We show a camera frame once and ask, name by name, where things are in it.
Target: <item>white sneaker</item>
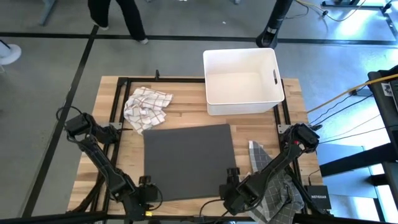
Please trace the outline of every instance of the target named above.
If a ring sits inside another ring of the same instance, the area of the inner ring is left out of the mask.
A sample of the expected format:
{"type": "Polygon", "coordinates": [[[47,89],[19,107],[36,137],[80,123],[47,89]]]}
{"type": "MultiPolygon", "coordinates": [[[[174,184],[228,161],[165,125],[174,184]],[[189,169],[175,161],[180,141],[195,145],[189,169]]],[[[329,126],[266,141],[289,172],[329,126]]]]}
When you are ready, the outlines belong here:
{"type": "Polygon", "coordinates": [[[101,30],[103,31],[107,31],[109,29],[109,26],[107,27],[101,27],[100,25],[98,25],[94,20],[91,20],[93,22],[94,25],[98,26],[101,30]]]}
{"type": "Polygon", "coordinates": [[[138,40],[138,42],[140,43],[140,44],[148,44],[148,42],[149,42],[149,40],[148,40],[148,38],[145,38],[144,40],[138,40]]]}

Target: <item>gray felt mat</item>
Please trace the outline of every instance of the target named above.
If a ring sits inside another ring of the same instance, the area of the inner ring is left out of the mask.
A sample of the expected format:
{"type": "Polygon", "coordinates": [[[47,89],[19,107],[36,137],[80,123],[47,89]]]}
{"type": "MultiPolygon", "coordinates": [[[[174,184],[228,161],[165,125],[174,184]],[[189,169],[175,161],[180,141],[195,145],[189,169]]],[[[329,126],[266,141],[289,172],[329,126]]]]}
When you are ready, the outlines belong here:
{"type": "Polygon", "coordinates": [[[165,201],[216,197],[236,167],[228,124],[144,131],[144,173],[165,201]]]}

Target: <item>wooden table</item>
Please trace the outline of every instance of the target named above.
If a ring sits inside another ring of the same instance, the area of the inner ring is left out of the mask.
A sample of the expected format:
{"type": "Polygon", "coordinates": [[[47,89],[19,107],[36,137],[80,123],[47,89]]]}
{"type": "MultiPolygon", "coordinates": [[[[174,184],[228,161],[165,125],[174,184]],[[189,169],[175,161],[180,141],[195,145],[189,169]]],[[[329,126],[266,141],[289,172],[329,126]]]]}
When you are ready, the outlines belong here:
{"type": "MultiPolygon", "coordinates": [[[[101,79],[93,110],[93,116],[97,123],[107,123],[109,121],[118,78],[119,77],[102,77],[101,79]]],[[[230,124],[236,165],[241,169],[242,174],[252,171],[249,159],[249,140],[254,140],[264,145],[264,149],[271,157],[275,157],[280,152],[273,110],[261,114],[210,116],[206,109],[204,83],[132,83],[130,94],[140,86],[174,94],[173,101],[164,109],[167,113],[166,122],[156,126],[155,129],[230,124]]],[[[284,79],[284,86],[292,124],[308,122],[299,81],[297,79],[286,78],[284,79]]],[[[124,104],[124,91],[125,85],[122,87],[121,96],[119,97],[116,121],[119,119],[118,116],[124,104]]],[[[279,107],[280,118],[283,124],[284,116],[282,114],[283,110],[281,104],[279,107]]],[[[132,128],[132,126],[125,121],[124,128],[132,128]]],[[[108,156],[112,153],[112,146],[109,151],[108,156]]],[[[298,159],[298,163],[303,183],[306,184],[308,175],[319,169],[317,156],[315,153],[303,154],[298,159]]],[[[130,175],[135,183],[138,183],[138,178],[144,175],[144,140],[142,136],[134,131],[123,131],[117,167],[130,175]]],[[[97,173],[98,170],[96,167],[86,154],[83,153],[81,155],[68,210],[74,209],[86,197],[95,184],[97,173]]],[[[312,184],[321,185],[322,177],[320,173],[317,172],[312,174],[311,181],[312,184]]],[[[105,189],[103,187],[97,210],[102,209],[104,192],[105,189]]],[[[215,198],[164,202],[153,214],[198,215],[200,207],[211,199],[215,198]]],[[[206,216],[220,216],[224,212],[225,208],[221,202],[210,203],[203,210],[203,214],[206,216]]],[[[113,215],[124,215],[123,205],[111,200],[108,213],[113,215]]]]}

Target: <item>dish towel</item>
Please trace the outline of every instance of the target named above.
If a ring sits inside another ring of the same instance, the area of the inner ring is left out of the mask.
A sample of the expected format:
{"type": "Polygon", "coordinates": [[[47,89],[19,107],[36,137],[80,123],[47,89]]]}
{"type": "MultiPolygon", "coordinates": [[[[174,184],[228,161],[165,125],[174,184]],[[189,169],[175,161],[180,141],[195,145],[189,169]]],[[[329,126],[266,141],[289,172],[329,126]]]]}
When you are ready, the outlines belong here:
{"type": "MultiPolygon", "coordinates": [[[[250,161],[253,172],[262,170],[271,157],[262,145],[249,141],[250,161]]],[[[303,199],[290,176],[283,170],[268,183],[266,194],[260,205],[247,214],[258,224],[291,224],[296,212],[304,207],[303,199]]]]}
{"type": "Polygon", "coordinates": [[[169,105],[172,99],[173,94],[146,87],[137,88],[124,104],[124,118],[142,135],[143,130],[151,129],[165,121],[166,113],[162,109],[169,105]]]}

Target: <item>person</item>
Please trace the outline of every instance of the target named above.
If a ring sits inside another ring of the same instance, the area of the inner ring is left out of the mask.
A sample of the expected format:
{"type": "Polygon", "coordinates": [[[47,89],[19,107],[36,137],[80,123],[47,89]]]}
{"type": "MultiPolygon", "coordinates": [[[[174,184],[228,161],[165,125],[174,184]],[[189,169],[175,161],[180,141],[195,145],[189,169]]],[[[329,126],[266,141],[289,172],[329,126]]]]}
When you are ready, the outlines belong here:
{"type": "MultiPolygon", "coordinates": [[[[147,44],[148,38],[142,25],[141,16],[134,0],[116,0],[122,9],[124,21],[130,32],[131,37],[142,43],[147,44]]],[[[94,25],[102,30],[108,30],[108,13],[111,0],[88,0],[88,9],[94,25]]]]}

